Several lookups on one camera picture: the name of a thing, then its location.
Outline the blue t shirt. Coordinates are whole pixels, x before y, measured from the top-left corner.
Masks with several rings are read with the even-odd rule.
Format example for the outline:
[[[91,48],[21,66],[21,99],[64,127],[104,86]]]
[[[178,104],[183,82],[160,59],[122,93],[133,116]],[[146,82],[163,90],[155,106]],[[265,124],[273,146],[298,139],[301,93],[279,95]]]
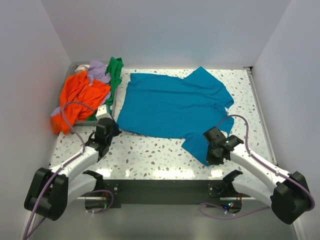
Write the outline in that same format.
[[[203,67],[185,78],[131,73],[117,124],[120,129],[148,137],[184,139],[182,148],[200,163],[206,160],[204,133],[217,126],[229,134],[234,104],[225,85]]]

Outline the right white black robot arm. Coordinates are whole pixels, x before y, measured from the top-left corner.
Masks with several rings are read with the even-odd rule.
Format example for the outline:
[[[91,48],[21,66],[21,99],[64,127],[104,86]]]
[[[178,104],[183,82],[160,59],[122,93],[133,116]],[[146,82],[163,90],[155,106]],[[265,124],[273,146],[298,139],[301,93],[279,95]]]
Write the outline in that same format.
[[[209,164],[228,160],[241,166],[222,179],[220,193],[223,195],[251,196],[270,207],[278,219],[288,225],[315,207],[306,178],[300,172],[290,173],[264,158],[259,159],[245,141],[235,135],[225,137],[217,127],[203,135],[208,142]]]

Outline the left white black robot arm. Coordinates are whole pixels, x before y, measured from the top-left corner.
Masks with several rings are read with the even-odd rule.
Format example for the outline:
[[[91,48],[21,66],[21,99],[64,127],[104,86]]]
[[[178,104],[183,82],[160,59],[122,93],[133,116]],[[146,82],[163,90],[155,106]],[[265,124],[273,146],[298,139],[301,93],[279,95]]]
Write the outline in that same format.
[[[121,133],[109,117],[98,120],[95,132],[74,156],[50,169],[39,168],[27,192],[24,208],[56,221],[68,204],[90,193],[99,196],[105,185],[103,176],[88,168],[98,163],[109,151],[114,137]]]

